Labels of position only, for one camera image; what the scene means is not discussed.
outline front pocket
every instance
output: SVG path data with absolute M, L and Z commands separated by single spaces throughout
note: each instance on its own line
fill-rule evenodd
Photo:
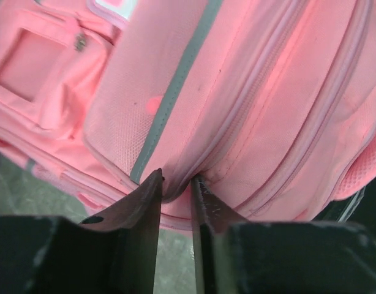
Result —
M 0 23 L 0 110 L 33 132 L 70 137 L 110 49 L 74 18 L 17 11 Z

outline gray stripe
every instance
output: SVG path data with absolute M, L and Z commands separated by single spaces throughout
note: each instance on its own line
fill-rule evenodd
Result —
M 34 160 L 32 160 L 31 158 L 28 159 L 28 162 L 26 163 L 26 166 L 25 166 L 25 170 L 27 170 L 28 172 L 32 172 L 33 171 L 33 168 L 34 166 L 36 165 L 37 162 L 35 162 Z
M 158 144 L 162 131 L 165 129 L 170 113 L 175 106 L 177 97 L 179 96 L 182 86 L 188 76 L 189 70 L 194 64 L 197 54 L 207 38 L 222 3 L 223 0 L 208 0 L 207 6 L 200 18 L 194 35 L 189 40 L 189 43 L 184 50 L 175 75 L 171 79 L 169 87 L 158 108 L 156 117 L 152 122 L 149 134 L 147 134 L 145 143 L 131 171 L 131 180 L 137 184 L 139 184 L 141 174 Z

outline green floor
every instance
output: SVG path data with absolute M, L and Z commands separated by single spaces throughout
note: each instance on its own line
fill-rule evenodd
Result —
M 86 217 L 83 205 L 39 181 L 0 156 L 0 214 L 59 214 L 75 222 Z M 154 293 L 195 293 L 192 239 L 161 230 Z

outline pink fabric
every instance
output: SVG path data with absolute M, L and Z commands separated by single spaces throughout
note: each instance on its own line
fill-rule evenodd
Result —
M 0 4 L 0 151 L 92 213 L 137 187 L 129 174 L 207 1 L 141 0 L 121 36 L 85 0 L 41 3 Z M 309 220 L 366 185 L 376 1 L 224 0 L 141 180 L 159 167 L 165 199 L 179 196 L 161 224 L 176 230 L 190 230 L 198 172 L 258 221 Z

